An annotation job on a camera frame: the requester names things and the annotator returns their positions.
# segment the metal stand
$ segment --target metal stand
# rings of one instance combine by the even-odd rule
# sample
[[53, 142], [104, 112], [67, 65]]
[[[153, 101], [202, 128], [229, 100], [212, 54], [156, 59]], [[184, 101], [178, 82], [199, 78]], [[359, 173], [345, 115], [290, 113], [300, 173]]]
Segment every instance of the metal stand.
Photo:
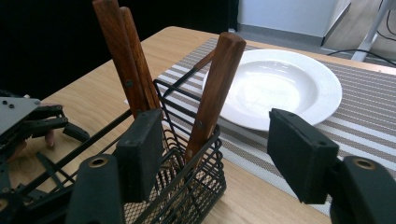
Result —
[[[381, 23], [381, 21], [384, 19], [385, 14], [387, 13], [388, 10], [391, 10], [392, 7], [395, 7], [395, 1], [394, 0], [384, 0], [382, 2], [381, 8], [379, 9], [378, 13], [376, 14], [375, 21], [373, 26], [371, 27], [369, 33], [367, 33], [366, 37], [363, 39], [361, 44], [359, 45], [358, 49], [369, 51], [371, 47], [373, 46], [377, 34], [376, 31], [378, 30], [378, 27]], [[359, 61], [363, 62], [364, 59], [367, 56], [367, 52], [364, 51], [356, 51], [355, 54], [352, 56], [353, 61]]]

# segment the table surface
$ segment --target table surface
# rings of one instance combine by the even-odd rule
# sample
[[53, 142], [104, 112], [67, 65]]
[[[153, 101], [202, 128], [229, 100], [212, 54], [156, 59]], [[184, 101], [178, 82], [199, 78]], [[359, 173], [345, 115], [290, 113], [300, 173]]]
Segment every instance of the table surface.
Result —
[[[142, 46], [152, 77], [156, 78], [167, 68], [213, 37], [216, 38], [218, 35], [168, 27], [146, 39], [142, 42]], [[247, 43], [250, 46], [263, 49], [285, 49], [252, 41], [247, 41]], [[396, 75], [396, 69], [386, 66], [355, 62], [294, 49], [286, 50], [296, 51], [323, 62], [338, 63]], [[64, 113], [70, 122], [83, 128], [88, 133], [94, 134], [128, 109], [128, 105], [123, 102], [124, 100], [125, 95], [114, 63], [109, 61], [62, 90], [55, 92], [44, 102], [63, 105]], [[133, 122], [132, 118], [127, 119], [81, 156], [70, 162], [64, 168], [66, 172], [76, 171], [83, 160], [95, 155], [110, 141], [120, 136], [131, 122]], [[65, 136], [62, 134], [62, 130], [55, 130], [55, 138], [56, 143], [53, 148], [45, 147], [45, 142], [41, 138], [28, 140], [28, 147], [15, 161], [9, 164], [13, 188], [20, 183], [29, 183], [44, 171], [35, 157], [37, 151], [40, 151], [52, 161], [58, 161], [79, 145], [79, 141]], [[299, 203], [289, 194], [226, 160], [223, 160], [223, 163], [227, 189], [205, 218], [204, 223], [331, 223], [327, 216], [313, 207]], [[39, 188], [50, 190], [53, 186], [50, 182], [46, 182]]]

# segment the black wire basket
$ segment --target black wire basket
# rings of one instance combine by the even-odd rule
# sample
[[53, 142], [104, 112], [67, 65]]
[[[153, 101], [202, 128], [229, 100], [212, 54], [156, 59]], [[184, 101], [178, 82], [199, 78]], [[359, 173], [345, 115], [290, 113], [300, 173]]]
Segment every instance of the black wire basket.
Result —
[[[157, 92], [172, 88], [154, 81]], [[199, 98], [175, 89], [199, 104]], [[184, 153], [191, 133], [195, 113], [166, 98], [163, 108], [163, 157], [157, 183], [149, 203], [125, 204], [127, 223], [200, 223], [226, 190], [226, 181], [219, 151], [219, 126], [199, 153], [187, 164]]]

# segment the knife handle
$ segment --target knife handle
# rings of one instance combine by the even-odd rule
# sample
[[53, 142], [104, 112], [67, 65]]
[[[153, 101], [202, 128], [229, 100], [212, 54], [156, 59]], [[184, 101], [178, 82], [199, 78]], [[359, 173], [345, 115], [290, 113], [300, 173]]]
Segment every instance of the knife handle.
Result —
[[220, 34], [187, 144], [186, 163], [198, 153], [212, 135], [245, 46], [246, 41], [238, 35], [227, 32]]
[[92, 5], [119, 74], [129, 107], [136, 117], [139, 111], [146, 111], [149, 107], [137, 74], [119, 4], [117, 0], [93, 0]]
[[134, 56], [134, 64], [136, 65], [137, 73], [140, 75], [143, 91], [145, 92], [148, 100], [148, 106], [150, 109], [160, 108], [160, 100], [158, 99], [154, 84], [152, 83], [149, 67], [142, 45], [140, 44], [139, 35], [137, 34], [137, 30], [134, 25], [134, 18], [131, 10], [128, 7], [121, 7], [120, 11], [125, 25], [126, 34], [128, 35], [131, 52]]

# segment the striped placemat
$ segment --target striped placemat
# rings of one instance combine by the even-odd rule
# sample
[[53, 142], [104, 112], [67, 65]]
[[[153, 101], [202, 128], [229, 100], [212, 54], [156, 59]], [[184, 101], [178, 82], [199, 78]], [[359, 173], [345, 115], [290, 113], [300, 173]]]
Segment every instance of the striped placemat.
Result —
[[[216, 44], [217, 39], [209, 39], [158, 79], [173, 84]], [[377, 161], [396, 178], [396, 76], [339, 64], [324, 64], [339, 78], [343, 99], [336, 112], [315, 127], [340, 146], [340, 159], [356, 155]], [[201, 96], [203, 79], [209, 66], [197, 72], [180, 88]], [[192, 111], [197, 110], [198, 103], [181, 94], [172, 93], [168, 99]], [[219, 119], [218, 124], [224, 159], [295, 197], [266, 153], [267, 132], [252, 131], [225, 119]], [[329, 202], [312, 206], [329, 215]]]

